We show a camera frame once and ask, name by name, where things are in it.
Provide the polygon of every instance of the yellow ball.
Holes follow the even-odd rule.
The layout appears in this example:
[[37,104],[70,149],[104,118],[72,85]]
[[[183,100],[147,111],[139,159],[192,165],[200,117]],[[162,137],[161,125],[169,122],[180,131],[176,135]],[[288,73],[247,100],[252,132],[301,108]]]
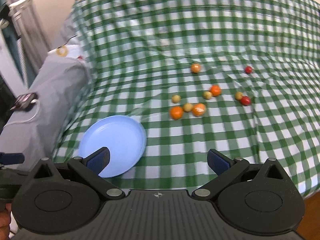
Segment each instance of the yellow ball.
[[243,98],[243,94],[242,94],[241,92],[237,92],[237,93],[235,94],[235,99],[236,99],[236,100],[240,101],[242,98]]
[[190,103],[186,103],[186,104],[183,105],[182,108],[183,108],[183,111],[190,112],[192,110],[192,108],[193,108],[193,105],[190,104]]
[[209,100],[209,99],[211,99],[212,98],[212,94],[211,94],[211,92],[210,91],[205,91],[205,92],[203,92],[203,98],[204,99],[207,99],[207,100]]
[[179,96],[179,95],[174,95],[171,98],[172,102],[175,103],[175,104],[180,102],[180,99],[181,99],[181,96]]

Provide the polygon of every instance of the wooden floor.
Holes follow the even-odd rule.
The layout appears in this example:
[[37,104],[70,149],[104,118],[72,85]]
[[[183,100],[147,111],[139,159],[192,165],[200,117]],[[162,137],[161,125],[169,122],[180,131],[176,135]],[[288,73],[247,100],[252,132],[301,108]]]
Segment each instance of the wooden floor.
[[306,240],[320,240],[320,192],[304,203],[306,211],[297,232]]

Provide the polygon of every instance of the blue gripper pad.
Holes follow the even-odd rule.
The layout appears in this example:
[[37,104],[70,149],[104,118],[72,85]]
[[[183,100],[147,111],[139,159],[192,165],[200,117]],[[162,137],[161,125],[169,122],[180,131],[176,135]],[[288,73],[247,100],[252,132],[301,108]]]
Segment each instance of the blue gripper pad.
[[103,147],[84,160],[86,161],[85,166],[98,175],[110,162],[109,149]]
[[0,163],[3,165],[19,164],[24,162],[22,153],[0,153]]
[[207,155],[207,162],[209,167],[217,174],[220,175],[234,164],[234,161],[224,156],[215,149],[210,149]]

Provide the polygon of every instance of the blue plate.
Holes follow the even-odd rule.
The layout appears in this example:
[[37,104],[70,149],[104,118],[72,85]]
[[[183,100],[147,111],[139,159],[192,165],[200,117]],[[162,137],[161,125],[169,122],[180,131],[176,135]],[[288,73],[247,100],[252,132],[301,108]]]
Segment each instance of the blue plate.
[[146,143],[146,132],[140,123],[128,116],[113,115],[85,132],[78,154],[85,158],[101,147],[108,147],[110,163],[99,176],[111,178],[131,169],[141,158]]

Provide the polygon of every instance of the orange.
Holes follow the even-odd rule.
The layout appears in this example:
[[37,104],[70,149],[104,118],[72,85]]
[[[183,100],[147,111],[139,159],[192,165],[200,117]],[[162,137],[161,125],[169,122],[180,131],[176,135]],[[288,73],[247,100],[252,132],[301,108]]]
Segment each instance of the orange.
[[181,106],[174,106],[170,109],[170,116],[174,120],[178,120],[183,116],[183,109]]
[[192,108],[192,113],[195,115],[195,116],[201,116],[205,113],[206,111],[206,107],[204,104],[195,104],[195,106]]
[[210,88],[210,92],[214,97],[217,97],[218,95],[221,94],[221,88],[218,85],[213,85]]
[[194,63],[191,65],[191,71],[193,73],[199,73],[201,70],[201,66],[198,63]]

